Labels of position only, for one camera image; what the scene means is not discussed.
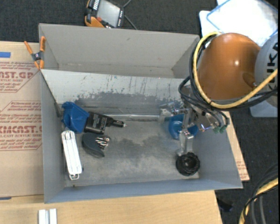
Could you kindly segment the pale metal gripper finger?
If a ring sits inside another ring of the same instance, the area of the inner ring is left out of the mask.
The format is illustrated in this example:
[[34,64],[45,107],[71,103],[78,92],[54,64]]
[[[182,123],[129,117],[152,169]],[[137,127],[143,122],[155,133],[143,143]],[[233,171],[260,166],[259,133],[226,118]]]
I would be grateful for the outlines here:
[[193,151],[193,141],[194,135],[190,133],[190,131],[182,130],[179,133],[179,143],[180,148],[176,150],[177,156],[181,156],[183,154],[187,154]]
[[163,123],[166,118],[170,118],[182,113],[185,113],[186,109],[182,107],[176,107],[175,103],[166,103],[159,106],[159,122]]

